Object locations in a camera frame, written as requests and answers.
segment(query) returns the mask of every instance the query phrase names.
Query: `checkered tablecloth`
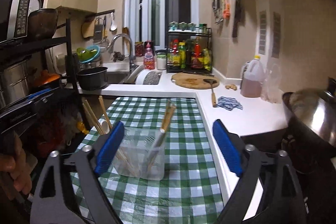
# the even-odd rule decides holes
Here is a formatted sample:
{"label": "checkered tablecloth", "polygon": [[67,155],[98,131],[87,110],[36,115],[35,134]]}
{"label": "checkered tablecloth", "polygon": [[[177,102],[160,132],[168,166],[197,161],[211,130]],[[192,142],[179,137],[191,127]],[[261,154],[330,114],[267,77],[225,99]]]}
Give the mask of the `checkered tablecloth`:
{"label": "checkered tablecloth", "polygon": [[[223,210],[215,165],[203,121],[194,99],[170,99],[177,108],[165,149],[161,181],[120,176],[115,168],[99,178],[105,194],[124,223],[214,223]],[[109,108],[111,122],[125,126],[160,128],[167,99],[120,97]],[[93,144],[93,128],[78,146]],[[77,173],[73,188],[83,216],[91,219]]]}

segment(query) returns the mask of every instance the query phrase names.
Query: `orange lid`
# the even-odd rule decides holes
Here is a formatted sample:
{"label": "orange lid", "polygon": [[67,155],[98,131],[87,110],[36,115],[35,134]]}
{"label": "orange lid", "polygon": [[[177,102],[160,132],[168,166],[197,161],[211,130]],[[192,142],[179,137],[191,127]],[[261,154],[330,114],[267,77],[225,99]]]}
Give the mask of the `orange lid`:
{"label": "orange lid", "polygon": [[47,70],[43,70],[43,71],[41,71],[41,76],[38,77],[34,81],[33,86],[42,86],[42,85],[48,84],[48,83],[50,83],[50,82],[52,82],[54,80],[57,80],[60,77],[61,77],[60,75],[57,75],[55,73],[50,74],[50,73],[48,73]]}

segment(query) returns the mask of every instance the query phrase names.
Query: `stove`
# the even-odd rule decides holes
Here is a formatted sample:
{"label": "stove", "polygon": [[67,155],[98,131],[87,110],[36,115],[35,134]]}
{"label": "stove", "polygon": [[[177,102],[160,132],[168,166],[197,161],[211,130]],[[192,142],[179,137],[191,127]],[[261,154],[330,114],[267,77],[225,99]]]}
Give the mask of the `stove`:
{"label": "stove", "polygon": [[[260,151],[286,150],[297,170],[308,224],[336,223],[336,158],[327,159],[298,143],[287,129],[242,137]],[[260,174],[263,184],[265,175]]]}

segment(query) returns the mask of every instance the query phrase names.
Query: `human hand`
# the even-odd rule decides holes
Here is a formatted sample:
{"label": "human hand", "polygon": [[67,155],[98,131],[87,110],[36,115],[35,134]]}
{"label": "human hand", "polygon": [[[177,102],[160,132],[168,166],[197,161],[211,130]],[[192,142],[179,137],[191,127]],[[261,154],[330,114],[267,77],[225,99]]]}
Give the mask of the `human hand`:
{"label": "human hand", "polygon": [[[8,156],[0,154],[0,171],[9,172],[10,176],[13,178],[14,188],[23,194],[28,194],[32,188],[32,181],[30,178],[30,168],[26,164],[26,153],[22,149],[22,143],[17,134],[15,134],[15,156]],[[0,185],[5,191],[7,197],[12,200],[14,199],[14,193],[9,190],[9,188],[0,181]]]}

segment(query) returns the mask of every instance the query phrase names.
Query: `white countertop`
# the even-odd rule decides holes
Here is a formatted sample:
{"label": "white countertop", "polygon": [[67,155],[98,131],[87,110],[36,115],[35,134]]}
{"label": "white countertop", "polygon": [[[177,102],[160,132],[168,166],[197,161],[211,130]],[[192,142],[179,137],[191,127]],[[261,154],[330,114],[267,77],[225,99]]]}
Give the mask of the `white countertop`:
{"label": "white countertop", "polygon": [[[124,67],[116,67],[114,64],[108,65],[108,71],[124,71]],[[214,74],[220,79],[222,75]],[[219,185],[224,204],[232,194],[238,178],[229,171],[229,168],[217,146],[212,135],[212,124],[215,120],[221,119],[223,124],[231,133],[239,136],[253,135],[269,131],[275,131],[287,127],[285,114],[282,104],[271,104],[260,98],[246,98],[240,94],[240,90],[227,90],[223,83],[214,88],[216,98],[220,96],[236,98],[243,106],[243,110],[233,109],[232,111],[224,108],[213,108],[211,103],[211,90],[193,90],[175,85],[171,82],[172,73],[163,71],[158,85],[109,85],[103,90],[85,91],[78,86],[79,92],[84,94],[98,94],[110,96],[132,96],[132,97],[174,97],[174,98],[195,98],[201,112],[204,127],[209,139],[210,148],[217,170]],[[260,183],[251,201],[245,219],[255,215],[258,208],[263,189]]]}

